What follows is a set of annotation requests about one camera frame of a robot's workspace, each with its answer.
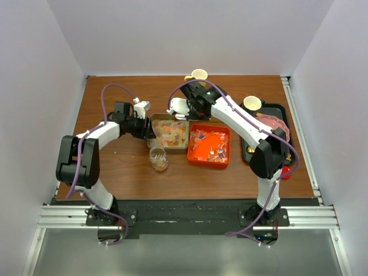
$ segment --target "gray floor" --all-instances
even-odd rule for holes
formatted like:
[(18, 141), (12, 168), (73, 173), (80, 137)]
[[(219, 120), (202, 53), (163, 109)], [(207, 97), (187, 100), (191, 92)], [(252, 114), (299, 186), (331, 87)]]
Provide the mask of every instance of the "gray floor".
[(328, 230), (281, 230), (270, 250), (225, 236), (143, 235), (105, 249), (97, 230), (49, 229), (35, 275), (341, 275)]

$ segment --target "metal frame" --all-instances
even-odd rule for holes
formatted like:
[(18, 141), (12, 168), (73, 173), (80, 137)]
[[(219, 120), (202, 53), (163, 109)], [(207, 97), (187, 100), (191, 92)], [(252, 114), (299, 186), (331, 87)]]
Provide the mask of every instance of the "metal frame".
[[(336, 256), (340, 264), (340, 269), (344, 276), (352, 275), (347, 255), (340, 237), (338, 219), (333, 206), (324, 206), (321, 198), (319, 186), (315, 177), (312, 162), (306, 146), (292, 91), (289, 86), (288, 78), (281, 77), (287, 102), (290, 107), (292, 118), (296, 127), (298, 139), (304, 155), (304, 160), (312, 185), (313, 192), (320, 203), (320, 206), (284, 206), (289, 215), (290, 226), (279, 227), (279, 229), (329, 229), (331, 239), (335, 247)], [(32, 245), (24, 268), (23, 276), (33, 275), (39, 257), (41, 246), (44, 240), (46, 229), (90, 229), (97, 227), (87, 227), (85, 209), (89, 205), (45, 205), (41, 210), (41, 215), (36, 226)], [(99, 229), (115, 229), (115, 227), (99, 227)], [(272, 227), (254, 227), (254, 230), (271, 230)]]

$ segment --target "red plastic bin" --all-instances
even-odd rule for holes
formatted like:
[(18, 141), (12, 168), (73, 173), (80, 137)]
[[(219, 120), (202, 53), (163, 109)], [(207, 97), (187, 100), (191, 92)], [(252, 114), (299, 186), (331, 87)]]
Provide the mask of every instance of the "red plastic bin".
[(219, 144), (222, 144), (223, 141), (221, 141), (219, 135), (208, 135), (205, 139), (203, 139), (197, 148), (192, 150), (191, 143), (189, 142), (189, 148), (187, 153), (188, 163), (190, 165), (195, 166), (206, 166), (206, 167), (213, 167), (213, 168), (226, 168), (229, 165), (230, 162), (230, 142), (231, 142), (231, 131), (229, 128), (224, 126), (214, 126), (214, 125), (200, 125), (200, 124), (194, 124), (190, 128), (190, 132), (192, 131), (205, 131), (206, 133), (211, 132), (220, 132), (225, 133), (225, 136), (228, 137), (228, 143), (225, 145), (227, 150), (227, 160), (224, 163), (221, 162), (214, 162), (214, 161), (207, 161), (207, 160), (197, 160), (199, 156), (204, 156), (210, 152), (210, 149), (212, 149), (216, 152)]

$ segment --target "orange container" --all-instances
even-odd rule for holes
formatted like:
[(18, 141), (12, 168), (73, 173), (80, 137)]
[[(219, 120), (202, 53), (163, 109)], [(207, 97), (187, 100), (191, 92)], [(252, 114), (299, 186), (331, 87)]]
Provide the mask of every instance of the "orange container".
[[(205, 132), (206, 134), (205, 138), (201, 139), (197, 143), (194, 142), (193, 139), (189, 139), (189, 148), (187, 153), (188, 163), (196, 166), (226, 168), (230, 162), (230, 129), (224, 126), (217, 127), (213, 125), (194, 124), (190, 128), (190, 133), (192, 133), (192, 131), (197, 131), (198, 133)], [(224, 150), (226, 156), (226, 160), (224, 162), (219, 162), (219, 158), (215, 158), (214, 160), (212, 158), (212, 156), (218, 156), (219, 148)]]

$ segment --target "mug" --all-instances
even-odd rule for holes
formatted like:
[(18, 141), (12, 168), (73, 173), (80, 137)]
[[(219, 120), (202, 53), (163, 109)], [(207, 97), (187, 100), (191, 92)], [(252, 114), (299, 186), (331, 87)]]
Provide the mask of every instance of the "mug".
[[(207, 79), (208, 77), (208, 73), (203, 70), (203, 69), (195, 69), (193, 70), (193, 72), (191, 73), (190, 76), (185, 76), (184, 77), (184, 81), (189, 81), (190, 79)], [(200, 82), (201, 86), (206, 86), (205, 82)]]
[(256, 96), (247, 96), (243, 99), (243, 108), (247, 113), (255, 117), (264, 102)]

